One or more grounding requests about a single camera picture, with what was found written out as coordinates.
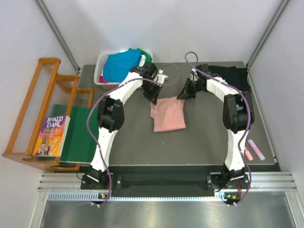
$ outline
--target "metal floor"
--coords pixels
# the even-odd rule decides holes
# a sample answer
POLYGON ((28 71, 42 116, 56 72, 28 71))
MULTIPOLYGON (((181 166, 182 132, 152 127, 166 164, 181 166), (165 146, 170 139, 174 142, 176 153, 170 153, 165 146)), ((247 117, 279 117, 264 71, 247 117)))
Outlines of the metal floor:
POLYGON ((223 202, 108 202, 98 209, 48 201, 42 228, 295 228, 284 192, 251 192, 238 207, 223 202))

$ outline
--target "white basket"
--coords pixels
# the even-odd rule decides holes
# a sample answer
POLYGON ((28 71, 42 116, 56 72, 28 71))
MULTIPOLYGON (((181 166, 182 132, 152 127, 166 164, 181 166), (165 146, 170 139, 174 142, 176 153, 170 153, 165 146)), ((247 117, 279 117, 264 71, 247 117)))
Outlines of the white basket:
MULTIPOLYGON (((114 89, 116 87, 118 87, 118 85, 120 84, 120 82, 109 82, 109 83, 102 83, 102 82, 99 82, 99 78, 100 78, 100 75, 103 71, 103 68, 104 68, 104 65, 108 59, 108 56, 109 55, 114 55, 116 53, 119 53, 119 52, 124 52, 126 50, 122 50, 122 51, 116 51, 116 52, 104 52, 104 53, 101 53, 99 56, 98 56, 98 59, 97 59, 97 62, 96 62, 96 67, 95 67, 95 72, 94 72, 94 83, 96 85, 99 85, 99 86, 102 86, 104 89, 114 89)), ((152 52, 149 52, 149 51, 146 51, 151 57, 152 57, 152 62, 153 62, 153 54, 152 52)))

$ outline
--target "table surface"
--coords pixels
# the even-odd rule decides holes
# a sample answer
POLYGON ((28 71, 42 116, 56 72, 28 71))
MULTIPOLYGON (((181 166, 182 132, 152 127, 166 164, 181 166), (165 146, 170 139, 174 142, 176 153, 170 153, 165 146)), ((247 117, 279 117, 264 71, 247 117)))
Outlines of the table surface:
MULTIPOLYGON (((162 68, 166 63, 156 64, 162 68)), ((244 67, 243 62, 209 62, 209 66, 244 67)), ((191 67, 187 63, 176 63, 180 78, 173 86, 164 87, 159 98, 177 96, 182 90, 191 67)), ((106 91, 93 82, 95 65, 85 65, 80 77, 80 88, 94 89, 93 103, 106 91)), ((172 66, 164 73, 173 82, 176 70, 172 66)), ((249 164, 274 164, 256 102, 254 102, 255 122, 247 139, 252 139, 265 160, 260 161, 247 144, 253 161, 249 164)), ((125 121, 118 131, 111 150, 110 165, 222 165, 227 156, 228 134, 222 122, 222 102, 208 92, 197 93, 196 99, 186 100, 184 116, 186 129, 172 132, 154 133, 153 119, 150 117, 150 103, 143 97, 143 90, 136 90, 125 103, 125 121)))

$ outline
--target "charlie book cover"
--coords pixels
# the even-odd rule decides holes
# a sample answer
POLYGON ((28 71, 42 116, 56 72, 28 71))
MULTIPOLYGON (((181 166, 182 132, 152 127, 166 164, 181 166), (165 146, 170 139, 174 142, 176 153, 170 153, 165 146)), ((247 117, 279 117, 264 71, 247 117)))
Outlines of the charlie book cover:
POLYGON ((34 156, 61 156, 70 117, 50 116, 43 120, 34 156))

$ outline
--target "pink cloth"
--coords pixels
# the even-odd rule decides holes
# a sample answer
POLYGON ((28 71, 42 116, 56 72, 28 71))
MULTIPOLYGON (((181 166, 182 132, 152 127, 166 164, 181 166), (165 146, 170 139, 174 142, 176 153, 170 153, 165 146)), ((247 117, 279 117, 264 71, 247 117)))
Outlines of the pink cloth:
POLYGON ((185 129, 184 100, 176 97, 158 99, 157 104, 151 103, 151 117, 154 118, 154 132, 168 132, 185 129))

